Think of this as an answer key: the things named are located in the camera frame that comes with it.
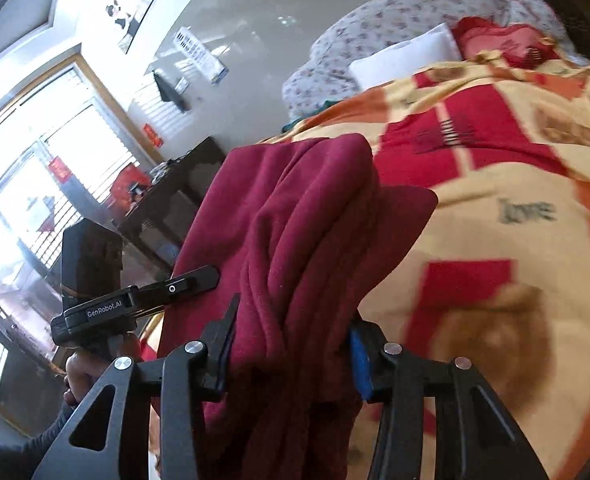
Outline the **person's left hand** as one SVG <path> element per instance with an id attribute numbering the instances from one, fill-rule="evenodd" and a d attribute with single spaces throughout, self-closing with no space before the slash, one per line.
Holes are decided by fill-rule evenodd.
<path id="1" fill-rule="evenodd" d="M 134 362 L 141 361 L 140 341 L 135 334 L 129 333 L 117 350 L 117 356 L 127 356 Z M 65 366 L 64 401 L 69 406 L 78 405 L 91 390 L 97 378 L 101 377 L 109 366 L 105 361 L 88 350 L 76 350 L 68 359 Z"/>

